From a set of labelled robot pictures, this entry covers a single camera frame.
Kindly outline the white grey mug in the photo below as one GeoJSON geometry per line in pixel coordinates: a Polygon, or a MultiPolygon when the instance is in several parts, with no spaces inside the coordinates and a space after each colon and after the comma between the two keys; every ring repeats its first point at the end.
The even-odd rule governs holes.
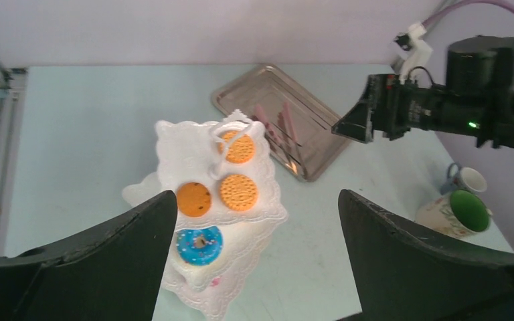
{"type": "Polygon", "coordinates": [[[487,181],[477,170],[451,163],[446,170],[446,182],[440,187],[440,194],[445,195],[457,189],[474,194],[484,193],[487,190],[487,181]]]}

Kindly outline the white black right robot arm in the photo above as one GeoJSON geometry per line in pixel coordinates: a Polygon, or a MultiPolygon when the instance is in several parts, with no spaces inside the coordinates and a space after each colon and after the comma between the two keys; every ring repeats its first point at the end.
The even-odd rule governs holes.
{"type": "Polygon", "coordinates": [[[444,84],[372,74],[332,133],[369,143],[376,130],[396,140],[413,128],[473,136],[476,146],[514,149],[514,37],[478,35],[448,46],[444,84]]]}

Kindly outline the blue frosted donut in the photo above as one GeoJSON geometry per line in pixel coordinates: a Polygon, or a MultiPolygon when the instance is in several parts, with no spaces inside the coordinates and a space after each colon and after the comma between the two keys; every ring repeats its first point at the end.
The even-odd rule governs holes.
{"type": "Polygon", "coordinates": [[[215,225],[205,229],[182,229],[176,233],[177,253],[190,265],[213,263],[220,256],[223,246],[223,235],[215,225]]]}

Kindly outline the orange cookie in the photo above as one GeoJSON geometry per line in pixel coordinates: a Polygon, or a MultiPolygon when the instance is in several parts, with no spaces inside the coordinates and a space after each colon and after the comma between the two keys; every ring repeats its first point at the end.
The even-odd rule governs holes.
{"type": "MultiPolygon", "coordinates": [[[[235,135],[237,135],[238,133],[239,132],[237,130],[227,131],[222,134],[222,138],[227,143],[231,139],[233,139],[233,137],[235,137],[235,135]]],[[[223,153],[224,146],[224,143],[218,143],[218,151],[220,152],[220,154],[223,153]]],[[[233,142],[233,144],[227,152],[226,160],[230,163],[242,164],[250,161],[255,155],[255,153],[256,147],[254,141],[251,139],[250,136],[244,134],[242,137],[233,142]]]]}
{"type": "Polygon", "coordinates": [[[259,198],[255,182],[241,174],[225,177],[220,183],[219,194],[222,203],[233,211],[248,211],[259,198]]]}

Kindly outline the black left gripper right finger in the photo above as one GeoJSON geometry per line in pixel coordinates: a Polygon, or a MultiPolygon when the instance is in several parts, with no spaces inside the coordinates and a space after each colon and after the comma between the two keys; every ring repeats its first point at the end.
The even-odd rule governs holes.
{"type": "Polygon", "coordinates": [[[361,311],[352,320],[514,320],[514,253],[455,239],[357,194],[338,198],[361,311]]]}

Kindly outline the brown cookie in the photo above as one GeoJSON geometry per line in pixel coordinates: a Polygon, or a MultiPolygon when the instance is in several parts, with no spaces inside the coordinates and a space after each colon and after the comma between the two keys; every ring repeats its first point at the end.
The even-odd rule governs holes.
{"type": "Polygon", "coordinates": [[[185,183],[176,191],[178,210],[187,217],[201,217],[211,208],[209,189],[198,182],[185,183]]]}

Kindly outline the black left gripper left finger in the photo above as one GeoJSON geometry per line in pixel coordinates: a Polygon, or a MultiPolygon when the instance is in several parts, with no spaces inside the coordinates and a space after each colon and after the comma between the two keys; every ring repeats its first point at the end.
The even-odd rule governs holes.
{"type": "Polygon", "coordinates": [[[0,320],[150,320],[177,221],[164,191],[65,239],[0,257],[0,320]]]}

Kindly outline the orange cookie front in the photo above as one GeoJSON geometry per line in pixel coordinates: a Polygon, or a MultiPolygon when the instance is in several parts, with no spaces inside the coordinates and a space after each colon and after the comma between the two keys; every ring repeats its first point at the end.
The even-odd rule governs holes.
{"type": "MultiPolygon", "coordinates": [[[[227,143],[231,139],[233,139],[233,137],[235,137],[235,135],[237,135],[238,133],[239,132],[237,130],[227,131],[222,134],[222,138],[227,143]]],[[[218,151],[220,152],[220,154],[223,153],[224,146],[224,143],[218,143],[218,151]]],[[[242,137],[233,142],[233,144],[227,152],[226,160],[230,163],[242,164],[250,161],[255,155],[255,153],[256,147],[254,141],[251,139],[250,136],[244,134],[242,137]]]]}

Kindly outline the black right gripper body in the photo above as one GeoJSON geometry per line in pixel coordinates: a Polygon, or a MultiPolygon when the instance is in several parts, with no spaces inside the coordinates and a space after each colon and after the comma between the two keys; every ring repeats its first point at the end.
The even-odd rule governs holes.
{"type": "Polygon", "coordinates": [[[514,37],[478,35],[450,44],[444,84],[422,88],[412,79],[373,74],[333,134],[369,143],[378,130],[395,140],[412,128],[495,140],[514,124],[514,37]]]}

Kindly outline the pink-tipped metal tongs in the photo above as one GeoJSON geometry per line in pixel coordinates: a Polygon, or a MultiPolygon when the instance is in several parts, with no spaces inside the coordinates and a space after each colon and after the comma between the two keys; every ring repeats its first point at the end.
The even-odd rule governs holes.
{"type": "Polygon", "coordinates": [[[300,149],[301,145],[298,142],[288,101],[283,103],[282,110],[277,114],[276,123],[268,119],[265,109],[259,104],[254,106],[253,118],[263,123],[269,141],[275,145],[272,149],[282,155],[285,166],[296,176],[306,176],[307,169],[304,164],[304,158],[300,149]]]}

